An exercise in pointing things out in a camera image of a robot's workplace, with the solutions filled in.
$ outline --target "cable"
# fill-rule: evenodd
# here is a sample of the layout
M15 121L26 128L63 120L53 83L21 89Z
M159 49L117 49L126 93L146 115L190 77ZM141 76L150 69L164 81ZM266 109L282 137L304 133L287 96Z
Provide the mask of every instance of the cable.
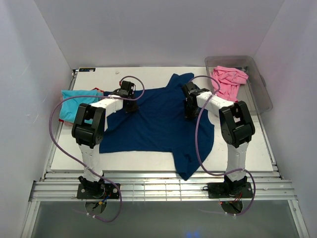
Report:
M137 77L128 75L128 76L123 77L123 78L120 80L120 84L121 84L121 82L122 82L125 78L134 78L134 79L138 80L138 81L141 83L142 87L143 87L142 93L141 93L141 95L140 95L139 97L137 97L137 98L135 98L135 99L130 99L130 98L116 98L116 99L127 100L127 101L136 101L136 100L140 99L140 98L143 96L144 91L145 91L145 87L144 87L143 82L142 82L140 79L138 79ZM103 218L101 218L101 217L94 216L95 218L97 218L97 219L99 219L99 220L101 220L101 221L103 221L103 222L109 223L109 222L114 221L114 220L119 216L119 214L120 214L120 212L121 212L121 209L122 209L122 195L121 195L120 188L119 188L114 182L112 182L111 180L109 180L109 179L107 179L107 178L105 178L105 177L103 177L103 176L100 176L100 175L97 174L95 171L93 171L92 169L90 169L84 162L81 162L79 159L77 159L76 157L72 156L72 155L69 154L67 151L65 151L65 150L58 144L58 142L55 140L54 135L53 135L53 132L52 132L52 120L53 120L53 116L54 116L55 111L57 110L57 108L58 108L62 103L66 102L66 101L68 101L68 100L70 100L70 99L73 99L73 98L102 98L102 99L103 99L103 98L112 98L112 97L109 97L109 96L87 96L87 95L84 96L84 95L81 95L81 96L72 96L72 97L66 98L66 99L62 100L61 102L59 102L59 103L55 106L55 108L53 109L53 111L52 111L52 113L51 113L51 115L50 115L50 119L49 119L49 133L50 133L50 137L51 137L53 143L55 144L55 146L56 146L58 149L60 149L61 152L63 152L65 155L69 156L70 158L72 158L73 160L75 160L76 162L78 162L79 164L81 164L82 166L84 166L84 167L85 167L87 170L89 170L93 175L95 175L95 176L101 178L101 179L104 180L104 181L107 181L107 182L111 183L111 184L118 190L119 197L120 197L120 206L119 206L119 210L118 210L117 214L116 214L112 219L110 219L110 220L106 220L106 219L103 219Z
M206 77L206 78L210 78L211 80L215 81L215 82L217 83L218 87L219 87L217 90L215 90L215 93L219 92L219 90L220 90L220 84L219 84L214 78L212 78L212 77L210 77L210 76L199 75L199 76L193 77L193 78L190 80L190 82L193 81L195 78L198 78L198 77ZM201 158L200 158L200 154L199 154L199 149L198 149L198 127L199 127L199 122L200 122L200 119L201 119L201 117L202 117L202 114L203 114L203 111L204 111L205 107L207 106L208 102L210 101L210 99L211 99L212 97L213 97L213 94L210 95L210 97L206 100L205 104L202 106L202 108L201 108L201 110L200 110L200 112L199 112L199 114L198 114L198 118L197 118L197 122L196 122L196 129L195 129L195 149L196 149L196 155L197 155L197 159L198 159L198 162L199 162L200 166L203 168L203 170L204 170L207 174L209 174L209 175L211 175L211 176L225 176L225 175L228 175L228 174L237 172L237 171L245 171L246 173L248 173L248 174L250 175L250 178L251 178L252 183L253 183L253 196L252 196L252 198L251 198L251 202L249 203L249 205L247 206L247 208L246 208L244 211L242 211L241 213L239 213L239 214L231 214L231 213L228 213L228 214L231 215L231 216L240 216L240 215L245 214L245 213L250 209L250 207L251 207L252 204L253 204L254 198L255 198L255 196L256 196L256 182L254 181L254 178L253 178L252 174L251 174L248 170L243 169L243 168L234 169L234 170L231 170L231 171L222 173L222 174L214 174L214 173L212 173L212 172L209 172L209 171L204 167L203 162L202 162L202 160L201 160ZM222 214L222 213L220 213L220 212L209 212L209 211L203 211L203 212Z

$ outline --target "pink towel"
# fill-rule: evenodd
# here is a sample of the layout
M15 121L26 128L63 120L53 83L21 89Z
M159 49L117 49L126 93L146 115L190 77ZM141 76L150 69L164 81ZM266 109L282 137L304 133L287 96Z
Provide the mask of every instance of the pink towel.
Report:
M241 84L246 84L248 75L236 68L226 68L217 66L212 71L212 77L220 84L220 91L216 93L218 97L232 102L237 102L237 95ZM214 89L218 85L212 80Z

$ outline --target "white wall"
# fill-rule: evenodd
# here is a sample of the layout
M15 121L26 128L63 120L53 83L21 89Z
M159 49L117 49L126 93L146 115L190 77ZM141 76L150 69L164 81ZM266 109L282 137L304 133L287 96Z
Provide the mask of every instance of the white wall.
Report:
M255 60L273 103L264 125L277 165L317 237L317 1L285 0Z
M250 55L284 0L35 0L72 68Z
M20 237L71 70L33 0L0 0L0 237Z

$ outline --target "teal cloth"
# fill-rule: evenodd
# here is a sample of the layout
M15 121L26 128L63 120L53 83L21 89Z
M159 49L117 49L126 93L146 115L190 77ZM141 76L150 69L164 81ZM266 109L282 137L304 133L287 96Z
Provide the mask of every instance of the teal cloth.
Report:
M80 96L80 95L83 95L83 96L84 95L89 95L89 96L103 96L104 95L102 92L98 92L96 89L90 90L90 91L87 91L87 90L62 90L61 94L63 96L63 100L66 98L72 97L72 96ZM99 100L100 100L100 98L73 98L73 99L70 99L62 104L61 110L59 113L59 118L61 120L64 120L64 121L74 123L78 107L81 103L90 104L90 103L98 102Z

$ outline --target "navy blue fabric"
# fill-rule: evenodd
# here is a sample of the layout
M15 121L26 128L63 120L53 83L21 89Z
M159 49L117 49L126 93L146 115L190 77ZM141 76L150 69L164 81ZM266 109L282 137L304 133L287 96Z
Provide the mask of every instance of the navy blue fabric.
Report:
M139 110L120 110L107 118L100 153L119 151L172 152L176 171L187 180L199 167L195 150L195 120L186 120L181 87L194 75L172 75L164 88L146 90ZM213 146L214 125L205 110L198 131L199 152L205 160Z

